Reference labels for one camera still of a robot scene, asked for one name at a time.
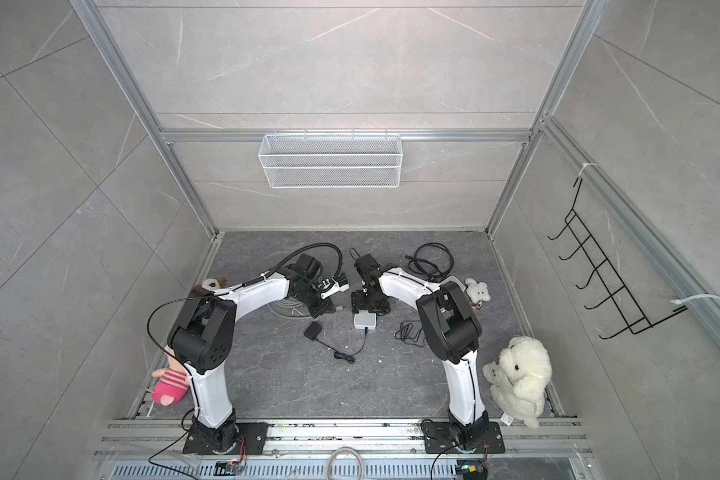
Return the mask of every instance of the white hose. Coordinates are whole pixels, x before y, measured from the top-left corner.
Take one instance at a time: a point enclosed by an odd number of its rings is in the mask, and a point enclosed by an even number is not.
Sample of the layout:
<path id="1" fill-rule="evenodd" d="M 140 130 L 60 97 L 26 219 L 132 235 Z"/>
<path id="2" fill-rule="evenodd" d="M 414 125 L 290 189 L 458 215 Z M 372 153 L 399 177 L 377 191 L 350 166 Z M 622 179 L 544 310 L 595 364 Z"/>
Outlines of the white hose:
<path id="1" fill-rule="evenodd" d="M 336 460 L 336 457 L 340 456 L 343 453 L 348 453 L 349 455 L 355 456 L 355 458 L 360 463 L 360 478 L 358 480 L 365 480 L 365 463 L 363 462 L 360 454 L 357 453 L 354 448 L 350 447 L 341 447 L 333 454 L 331 454 L 331 457 L 328 459 L 328 464 L 326 465 L 326 480 L 331 480 L 331 465 L 333 464 L 333 461 Z"/>

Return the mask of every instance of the black hook rack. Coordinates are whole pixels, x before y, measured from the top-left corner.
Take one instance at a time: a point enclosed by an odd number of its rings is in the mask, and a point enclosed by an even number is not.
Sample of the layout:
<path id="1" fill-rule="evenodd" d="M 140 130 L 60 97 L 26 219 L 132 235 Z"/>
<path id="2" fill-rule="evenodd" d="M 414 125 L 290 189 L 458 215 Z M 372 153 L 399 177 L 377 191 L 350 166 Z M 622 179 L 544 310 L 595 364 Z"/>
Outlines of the black hook rack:
<path id="1" fill-rule="evenodd" d="M 560 235 L 562 235 L 563 232 L 565 232 L 566 230 L 568 230 L 574 236 L 574 238 L 576 239 L 576 242 L 578 243 L 576 250 L 574 250 L 573 253 L 571 253 L 571 255 L 568 255 L 565 258 L 563 258 L 562 256 L 558 256 L 558 258 L 560 258 L 560 260 L 562 260 L 562 261 L 570 260 L 576 254 L 576 252 L 578 252 L 579 250 L 583 251 L 584 254 L 586 255 L 586 259 L 592 265 L 592 273 L 590 274 L 590 277 L 586 280 L 586 283 L 584 284 L 584 286 L 576 285 L 576 288 L 579 290 L 584 290 L 585 288 L 587 288 L 589 286 L 593 277 L 595 275 L 597 275 L 597 278 L 600 280 L 600 282 L 603 284 L 603 287 L 605 288 L 605 292 L 608 293 L 608 296 L 605 297 L 601 302 L 597 303 L 597 305 L 595 305 L 595 306 L 586 306 L 585 305 L 584 308 L 587 310 L 594 310 L 598 306 L 603 305 L 608 300 L 611 300 L 613 302 L 614 306 L 616 307 L 616 310 L 619 312 L 621 319 L 626 324 L 626 326 L 623 329 L 619 330 L 615 334 L 610 335 L 610 336 L 600 335 L 600 338 L 603 340 L 612 339 L 615 336 L 617 336 L 620 333 L 625 332 L 627 330 L 632 332 L 633 335 L 637 335 L 640 332 L 644 332 L 650 328 L 653 328 L 654 326 L 659 325 L 660 323 L 662 323 L 666 320 L 669 320 L 670 318 L 674 317 L 675 315 L 679 315 L 682 312 L 685 312 L 686 310 L 688 310 L 688 308 L 686 306 L 679 306 L 679 307 L 675 308 L 671 314 L 669 314 L 668 316 L 665 316 L 661 320 L 658 320 L 656 322 L 651 322 L 648 319 L 648 316 L 645 314 L 645 312 L 643 312 L 643 308 L 640 306 L 640 304 L 635 299 L 635 296 L 630 291 L 630 288 L 626 285 L 624 280 L 621 278 L 621 274 L 619 274 L 619 271 L 614 267 L 614 264 L 612 264 L 610 262 L 608 255 L 606 255 L 603 248 L 597 242 L 597 239 L 594 237 L 594 235 L 592 235 L 592 232 L 590 232 L 590 229 L 586 226 L 584 221 L 581 219 L 581 217 L 576 212 L 576 200 L 578 200 L 579 192 L 581 191 L 581 178 L 576 178 L 576 181 L 574 182 L 574 188 L 576 188 L 576 196 L 574 197 L 573 205 L 571 205 L 570 210 L 568 210 L 568 213 L 566 214 L 566 216 L 564 218 L 565 226 L 557 235 L 547 236 L 547 238 L 550 240 L 557 240 L 558 238 L 560 238 Z M 581 224 L 581 226 L 586 231 L 586 237 L 583 240 L 579 239 L 579 236 L 576 235 L 576 232 L 574 232 L 574 229 L 570 226 L 574 220 L 578 220 L 579 224 Z M 586 251 L 586 248 L 584 248 L 584 244 L 587 241 L 591 241 L 592 243 L 594 243 L 597 246 L 597 249 L 600 250 L 600 253 L 603 255 L 603 258 L 604 258 L 604 260 L 602 262 L 599 262 L 598 264 L 595 265 L 595 262 L 592 260 L 592 256 L 589 255 L 589 253 Z M 611 291 L 611 288 L 608 287 L 608 284 L 605 282 L 603 276 L 600 274 L 600 268 L 603 266 L 609 266 L 612 269 L 612 271 L 616 274 L 616 278 L 619 279 L 620 285 L 617 285 L 618 288 L 616 288 L 614 291 Z M 621 307 L 619 306 L 619 303 L 616 302 L 616 299 L 614 298 L 615 295 L 617 293 L 621 292 L 622 290 L 624 290 L 629 295 L 629 298 L 632 299 L 632 301 L 635 304 L 635 307 L 637 307 L 637 310 L 640 312 L 640 318 L 638 318 L 634 322 L 630 322 L 626 319 L 626 317 L 624 316 L 624 312 L 622 311 Z M 641 323 L 641 322 L 644 322 L 643 325 L 637 326 L 637 324 Z"/>

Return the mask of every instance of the plush toy ear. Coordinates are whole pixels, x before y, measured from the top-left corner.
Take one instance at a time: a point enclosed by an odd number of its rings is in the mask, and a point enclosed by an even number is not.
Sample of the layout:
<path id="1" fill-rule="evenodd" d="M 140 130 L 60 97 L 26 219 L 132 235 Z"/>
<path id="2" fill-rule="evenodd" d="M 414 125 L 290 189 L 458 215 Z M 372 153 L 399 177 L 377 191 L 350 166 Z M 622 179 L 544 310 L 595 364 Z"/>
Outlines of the plush toy ear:
<path id="1" fill-rule="evenodd" d="M 544 391 L 544 379 L 536 376 L 526 375 L 514 384 L 513 392 L 517 398 L 535 402 Z"/>

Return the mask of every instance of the pink plush toy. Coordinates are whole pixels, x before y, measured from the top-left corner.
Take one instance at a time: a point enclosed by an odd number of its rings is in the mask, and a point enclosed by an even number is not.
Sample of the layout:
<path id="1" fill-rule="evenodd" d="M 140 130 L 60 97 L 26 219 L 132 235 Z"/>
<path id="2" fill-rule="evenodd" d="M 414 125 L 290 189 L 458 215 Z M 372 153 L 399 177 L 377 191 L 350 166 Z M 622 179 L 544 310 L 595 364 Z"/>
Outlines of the pink plush toy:
<path id="1" fill-rule="evenodd" d="M 173 355 L 173 350 L 167 346 L 166 351 Z M 170 405 L 184 397 L 190 388 L 190 376 L 184 367 L 173 357 L 168 357 L 168 368 L 155 370 L 152 376 L 160 380 L 152 391 L 152 399 L 161 405 Z"/>

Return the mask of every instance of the black mounting plate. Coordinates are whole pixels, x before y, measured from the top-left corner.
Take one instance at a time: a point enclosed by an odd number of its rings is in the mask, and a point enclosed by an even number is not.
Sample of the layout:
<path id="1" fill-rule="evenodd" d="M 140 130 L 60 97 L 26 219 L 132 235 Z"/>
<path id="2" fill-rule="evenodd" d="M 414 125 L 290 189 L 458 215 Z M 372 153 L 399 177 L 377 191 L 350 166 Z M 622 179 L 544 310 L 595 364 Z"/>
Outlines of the black mounting plate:
<path id="1" fill-rule="evenodd" d="M 442 453 L 448 447 L 454 444 L 454 438 L 451 430 L 448 428 L 448 422 L 423 422 L 422 432 L 424 434 L 424 448 L 427 453 Z M 473 446 L 474 453 L 485 453 L 485 445 L 483 440 L 488 444 L 488 453 L 504 453 L 504 437 L 501 435 L 501 429 L 496 422 L 489 422 L 485 431 L 475 439 Z M 458 453 L 456 448 L 449 450 L 447 453 Z"/>
<path id="2" fill-rule="evenodd" d="M 261 455 L 264 452 L 264 443 L 266 442 L 266 433 L 269 429 L 269 423 L 238 422 L 235 425 L 237 426 L 238 434 L 246 440 L 246 450 L 248 455 Z M 235 446 L 232 447 L 232 450 L 224 455 L 240 455 L 241 444 L 241 442 L 235 442 Z M 208 445 L 202 435 L 195 431 L 194 423 L 192 424 L 192 427 L 190 427 L 189 433 L 187 433 L 182 453 L 218 455 L 213 451 L 213 447 Z"/>

